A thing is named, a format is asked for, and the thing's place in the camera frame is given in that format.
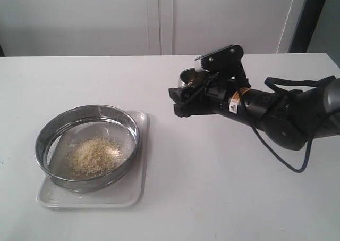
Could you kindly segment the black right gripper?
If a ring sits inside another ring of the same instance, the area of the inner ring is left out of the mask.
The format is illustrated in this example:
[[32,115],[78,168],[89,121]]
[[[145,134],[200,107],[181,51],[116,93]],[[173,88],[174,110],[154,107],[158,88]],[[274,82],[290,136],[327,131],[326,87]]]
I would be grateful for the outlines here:
[[237,44],[233,50],[223,67],[212,72],[203,71],[206,73],[205,79],[197,87],[168,89],[176,116],[214,114],[214,109],[228,103],[237,89],[251,87],[241,63],[244,50]]

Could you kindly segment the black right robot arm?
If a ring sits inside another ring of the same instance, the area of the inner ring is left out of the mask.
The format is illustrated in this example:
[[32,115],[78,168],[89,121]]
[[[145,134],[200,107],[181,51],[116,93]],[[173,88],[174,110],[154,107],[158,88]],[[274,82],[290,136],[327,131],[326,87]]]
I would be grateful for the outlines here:
[[339,134],[339,79],[292,81],[269,77],[270,92],[253,89],[240,45],[199,56],[170,88],[178,117],[219,114],[263,131],[277,145],[300,150],[308,138]]

